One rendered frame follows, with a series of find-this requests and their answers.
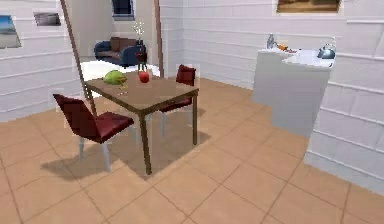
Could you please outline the dark red chair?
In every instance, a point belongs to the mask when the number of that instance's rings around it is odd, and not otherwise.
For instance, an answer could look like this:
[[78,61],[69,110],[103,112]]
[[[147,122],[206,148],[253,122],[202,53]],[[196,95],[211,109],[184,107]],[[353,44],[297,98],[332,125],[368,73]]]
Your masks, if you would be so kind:
[[[178,72],[176,75],[176,82],[194,86],[195,85],[195,77],[196,77],[196,69],[193,67],[188,67],[183,64],[181,64],[178,68]],[[197,111],[194,108],[194,99],[196,95],[189,98],[179,99],[179,100],[172,100],[165,104],[164,107],[160,109],[161,115],[161,136],[165,135],[165,114],[171,111],[175,111],[177,109],[182,108],[188,108],[190,107],[191,115],[190,115],[190,122],[191,124],[194,124],[195,116],[197,115]]]
[[63,112],[72,132],[79,137],[79,159],[83,159],[85,140],[98,143],[102,149],[106,170],[110,172],[107,142],[127,128],[134,130],[134,120],[128,116],[113,112],[104,112],[94,116],[80,99],[61,94],[54,94],[53,97]]

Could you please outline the brown wooden dining table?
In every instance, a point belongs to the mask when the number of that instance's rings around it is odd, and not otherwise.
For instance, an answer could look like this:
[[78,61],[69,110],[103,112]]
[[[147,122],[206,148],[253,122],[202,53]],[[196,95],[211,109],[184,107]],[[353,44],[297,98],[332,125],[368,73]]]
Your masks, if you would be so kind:
[[157,76],[154,76],[147,83],[142,83],[136,71],[127,72],[124,76],[127,80],[123,84],[123,88],[119,85],[106,84],[102,78],[85,81],[84,85],[87,90],[87,97],[93,115],[96,115],[95,103],[92,96],[92,92],[95,92],[138,116],[146,174],[150,175],[152,168],[145,120],[146,116],[168,106],[171,102],[191,98],[193,114],[192,137],[193,144],[196,145],[197,97],[199,88]]

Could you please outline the dark vase with white flowers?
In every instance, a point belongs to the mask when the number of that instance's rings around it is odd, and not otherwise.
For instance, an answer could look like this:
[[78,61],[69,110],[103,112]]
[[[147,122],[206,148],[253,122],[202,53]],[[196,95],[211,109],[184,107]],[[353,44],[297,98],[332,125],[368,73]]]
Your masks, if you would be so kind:
[[142,45],[143,44],[142,36],[144,34],[144,23],[142,21],[136,21],[134,23],[133,29],[138,36],[138,44]]

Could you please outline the dark blue sofa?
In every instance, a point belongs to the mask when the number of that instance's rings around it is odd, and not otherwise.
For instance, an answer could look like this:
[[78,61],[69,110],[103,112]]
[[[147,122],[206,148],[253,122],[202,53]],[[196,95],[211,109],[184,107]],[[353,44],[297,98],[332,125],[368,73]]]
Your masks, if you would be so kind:
[[135,54],[140,51],[146,51],[144,44],[139,40],[123,37],[111,37],[109,40],[98,42],[94,47],[97,60],[122,67],[137,65],[138,60]]

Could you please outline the white kitchen counter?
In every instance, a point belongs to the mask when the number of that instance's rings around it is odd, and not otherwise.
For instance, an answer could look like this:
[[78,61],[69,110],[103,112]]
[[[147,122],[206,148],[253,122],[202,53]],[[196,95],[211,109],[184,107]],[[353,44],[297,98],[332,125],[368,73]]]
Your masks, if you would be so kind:
[[311,135],[335,65],[334,59],[317,55],[314,50],[258,51],[252,100],[271,108],[273,126]]

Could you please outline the dark window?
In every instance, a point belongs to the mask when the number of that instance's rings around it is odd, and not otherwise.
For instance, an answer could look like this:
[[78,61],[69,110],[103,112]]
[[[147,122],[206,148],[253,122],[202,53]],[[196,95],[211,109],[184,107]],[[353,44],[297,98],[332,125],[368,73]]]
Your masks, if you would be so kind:
[[112,8],[114,16],[131,17],[134,15],[132,0],[112,0]]

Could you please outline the grey metal kettle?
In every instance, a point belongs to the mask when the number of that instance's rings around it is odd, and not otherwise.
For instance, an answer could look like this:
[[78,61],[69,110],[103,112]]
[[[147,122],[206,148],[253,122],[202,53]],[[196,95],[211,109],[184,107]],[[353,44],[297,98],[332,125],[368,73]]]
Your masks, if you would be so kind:
[[317,57],[320,59],[334,59],[336,47],[333,44],[325,44],[319,48]]

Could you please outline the brown framed picture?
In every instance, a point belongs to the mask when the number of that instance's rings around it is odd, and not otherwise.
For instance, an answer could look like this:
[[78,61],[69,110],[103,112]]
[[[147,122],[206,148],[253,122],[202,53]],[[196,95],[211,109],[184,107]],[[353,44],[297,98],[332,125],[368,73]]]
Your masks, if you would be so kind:
[[337,13],[341,0],[278,0],[277,13]]

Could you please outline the grey small framed picture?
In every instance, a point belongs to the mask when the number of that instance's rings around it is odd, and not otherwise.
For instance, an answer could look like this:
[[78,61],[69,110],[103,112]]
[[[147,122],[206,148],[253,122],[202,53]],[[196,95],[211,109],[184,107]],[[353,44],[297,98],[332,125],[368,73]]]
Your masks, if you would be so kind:
[[34,12],[34,18],[38,26],[60,26],[61,21],[58,13]]

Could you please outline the blue landscape framed picture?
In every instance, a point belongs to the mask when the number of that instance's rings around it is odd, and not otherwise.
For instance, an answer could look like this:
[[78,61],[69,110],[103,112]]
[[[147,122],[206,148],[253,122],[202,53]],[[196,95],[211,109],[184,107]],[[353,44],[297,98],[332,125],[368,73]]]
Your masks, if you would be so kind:
[[0,49],[19,48],[21,42],[10,15],[0,15]]

